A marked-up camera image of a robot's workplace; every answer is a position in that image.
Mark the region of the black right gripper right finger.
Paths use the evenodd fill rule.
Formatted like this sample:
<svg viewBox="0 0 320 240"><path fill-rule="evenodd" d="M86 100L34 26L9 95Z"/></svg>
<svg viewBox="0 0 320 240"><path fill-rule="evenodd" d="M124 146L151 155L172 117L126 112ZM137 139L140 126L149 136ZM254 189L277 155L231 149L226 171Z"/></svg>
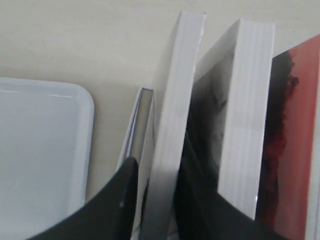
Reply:
<svg viewBox="0 0 320 240"><path fill-rule="evenodd" d="M182 240L282 240L283 236L241 213L216 190L189 142L185 142L174 194Z"/></svg>

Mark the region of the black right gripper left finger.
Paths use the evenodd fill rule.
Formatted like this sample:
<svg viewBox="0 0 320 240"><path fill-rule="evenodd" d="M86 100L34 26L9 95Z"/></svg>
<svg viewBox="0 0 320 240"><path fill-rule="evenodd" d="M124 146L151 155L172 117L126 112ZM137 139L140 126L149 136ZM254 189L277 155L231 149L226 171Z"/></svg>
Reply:
<svg viewBox="0 0 320 240"><path fill-rule="evenodd" d="M136 213L138 164L128 157L86 205L34 240L129 240Z"/></svg>

